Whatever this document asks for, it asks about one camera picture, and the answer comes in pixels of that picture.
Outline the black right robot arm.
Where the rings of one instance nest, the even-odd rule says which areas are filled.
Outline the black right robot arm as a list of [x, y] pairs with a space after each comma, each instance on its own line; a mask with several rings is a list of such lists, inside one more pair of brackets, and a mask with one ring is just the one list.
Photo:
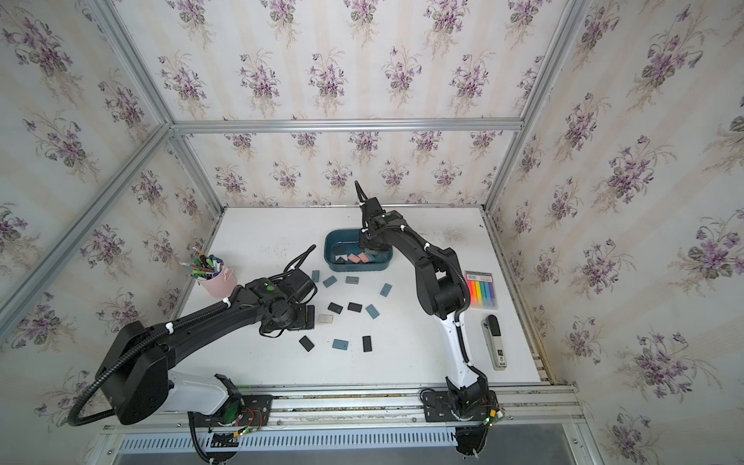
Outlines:
[[471, 295], [455, 251], [423, 238], [398, 211], [387, 211], [377, 198], [366, 195], [358, 182], [355, 189], [362, 212], [360, 247], [400, 252], [415, 271], [422, 310], [438, 320], [446, 347], [446, 384], [453, 414], [464, 420], [486, 408], [486, 424], [501, 420], [503, 412], [490, 392], [487, 376], [469, 354], [464, 313], [471, 305]]

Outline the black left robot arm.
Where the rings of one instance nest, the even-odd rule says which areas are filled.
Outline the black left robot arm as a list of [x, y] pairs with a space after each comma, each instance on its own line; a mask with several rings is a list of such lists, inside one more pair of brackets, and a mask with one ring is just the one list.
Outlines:
[[135, 321], [120, 329], [94, 381], [70, 407], [68, 424], [83, 426], [115, 417], [130, 425], [159, 412], [185, 412], [219, 425], [235, 424], [246, 407], [228, 376], [177, 373], [176, 366], [249, 325], [257, 325], [259, 335], [267, 338], [313, 329], [309, 302], [318, 289], [301, 270], [313, 250], [308, 247], [281, 273], [234, 286], [226, 298], [200, 311], [150, 327]]

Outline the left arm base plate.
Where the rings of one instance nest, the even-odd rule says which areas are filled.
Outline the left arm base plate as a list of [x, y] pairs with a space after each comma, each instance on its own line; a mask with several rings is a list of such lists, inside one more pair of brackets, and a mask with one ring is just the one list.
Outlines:
[[241, 400], [231, 397], [214, 414], [193, 413], [189, 428], [202, 451], [235, 449], [244, 436], [267, 426], [272, 403], [271, 395], [244, 395]]

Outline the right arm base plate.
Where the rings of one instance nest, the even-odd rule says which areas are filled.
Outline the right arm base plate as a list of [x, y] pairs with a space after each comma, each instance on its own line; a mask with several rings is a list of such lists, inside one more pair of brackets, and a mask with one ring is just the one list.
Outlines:
[[453, 434], [455, 449], [464, 456], [479, 455], [486, 447], [490, 428], [505, 417], [494, 391], [488, 391], [480, 400], [465, 403], [446, 391], [429, 387], [418, 394], [428, 424], [471, 422], [471, 425], [457, 426]]

